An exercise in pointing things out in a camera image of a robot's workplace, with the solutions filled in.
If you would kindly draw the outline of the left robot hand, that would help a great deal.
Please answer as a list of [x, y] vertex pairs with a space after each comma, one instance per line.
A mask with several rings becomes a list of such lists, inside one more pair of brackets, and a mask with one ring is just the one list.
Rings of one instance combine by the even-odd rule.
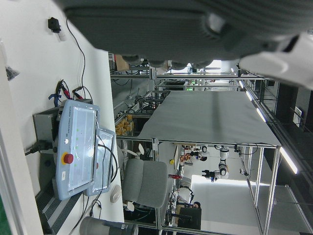
[[154, 67], [203, 68], [238, 60], [241, 69], [313, 87], [310, 0], [58, 0], [98, 49]]

